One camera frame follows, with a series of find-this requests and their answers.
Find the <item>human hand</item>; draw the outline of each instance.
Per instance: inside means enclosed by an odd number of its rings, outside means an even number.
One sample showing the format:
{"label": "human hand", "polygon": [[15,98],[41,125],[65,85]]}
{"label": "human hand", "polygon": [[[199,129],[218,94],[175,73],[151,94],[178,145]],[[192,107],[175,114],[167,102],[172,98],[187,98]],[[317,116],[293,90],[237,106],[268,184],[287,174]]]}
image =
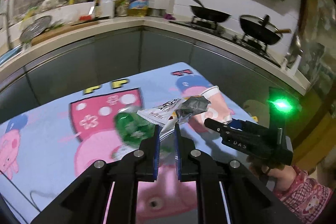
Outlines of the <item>human hand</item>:
{"label": "human hand", "polygon": [[264,165],[259,159],[248,156],[246,161],[251,163],[249,170],[257,178],[259,178],[261,174],[267,174],[268,176],[277,178],[278,181],[275,189],[278,191],[288,190],[296,178],[296,172],[291,166],[277,164],[275,168],[269,170],[269,167]]}

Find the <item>green light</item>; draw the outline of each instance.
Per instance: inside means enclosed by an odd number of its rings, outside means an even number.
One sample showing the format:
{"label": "green light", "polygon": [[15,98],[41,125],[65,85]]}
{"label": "green light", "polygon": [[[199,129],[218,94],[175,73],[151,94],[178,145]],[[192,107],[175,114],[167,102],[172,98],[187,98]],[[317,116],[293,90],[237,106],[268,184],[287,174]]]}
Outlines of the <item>green light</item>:
{"label": "green light", "polygon": [[278,99],[272,103],[275,105],[277,110],[281,112],[288,113],[293,109],[293,107],[290,105],[290,103],[286,99]]}

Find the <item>table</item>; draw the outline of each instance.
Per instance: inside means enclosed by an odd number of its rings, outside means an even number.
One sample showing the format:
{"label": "table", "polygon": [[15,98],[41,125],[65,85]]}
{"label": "table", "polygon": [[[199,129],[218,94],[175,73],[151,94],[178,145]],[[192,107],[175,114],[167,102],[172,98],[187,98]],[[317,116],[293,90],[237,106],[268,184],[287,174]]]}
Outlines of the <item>table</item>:
{"label": "table", "polygon": [[[112,162],[136,149],[115,130],[119,109],[130,103],[151,108],[211,86],[189,65],[176,63],[62,97],[0,125],[0,170],[42,210],[95,160]],[[253,122],[224,94],[222,98],[233,118]],[[246,155],[223,145],[218,134],[194,129],[186,123],[181,133],[197,149],[215,160],[246,164]],[[161,143],[159,166],[156,182],[139,183],[137,223],[197,223],[196,184],[177,180],[173,135]],[[38,214],[4,175],[0,192],[27,222]]]}

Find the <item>faucet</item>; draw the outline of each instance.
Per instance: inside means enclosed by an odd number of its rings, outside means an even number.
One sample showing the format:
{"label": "faucet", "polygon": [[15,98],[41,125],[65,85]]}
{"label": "faucet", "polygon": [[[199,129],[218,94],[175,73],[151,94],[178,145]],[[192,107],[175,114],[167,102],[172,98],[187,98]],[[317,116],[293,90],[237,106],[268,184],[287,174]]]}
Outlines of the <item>faucet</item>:
{"label": "faucet", "polygon": [[0,15],[3,15],[6,18],[6,34],[7,34],[7,46],[8,46],[8,50],[12,50],[13,49],[13,45],[11,42],[11,36],[9,35],[9,23],[8,23],[8,15],[6,12],[0,13]]}

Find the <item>black frying pan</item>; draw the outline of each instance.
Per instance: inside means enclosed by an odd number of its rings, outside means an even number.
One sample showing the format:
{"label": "black frying pan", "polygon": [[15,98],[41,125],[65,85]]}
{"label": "black frying pan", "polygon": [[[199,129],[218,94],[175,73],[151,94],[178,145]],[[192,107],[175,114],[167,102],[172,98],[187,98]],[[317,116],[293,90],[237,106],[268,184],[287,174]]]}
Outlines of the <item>black frying pan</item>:
{"label": "black frying pan", "polygon": [[255,16],[242,15],[239,18],[240,26],[246,35],[263,42],[266,45],[277,43],[282,37],[282,33],[290,33],[290,30],[278,30],[273,24],[269,23],[269,16],[264,19]]}
{"label": "black frying pan", "polygon": [[220,11],[205,8],[203,4],[200,2],[200,0],[193,0],[193,1],[195,1],[201,6],[201,7],[192,6],[192,5],[190,6],[193,14],[199,18],[221,23],[221,22],[226,21],[231,16],[229,14],[226,14]]}

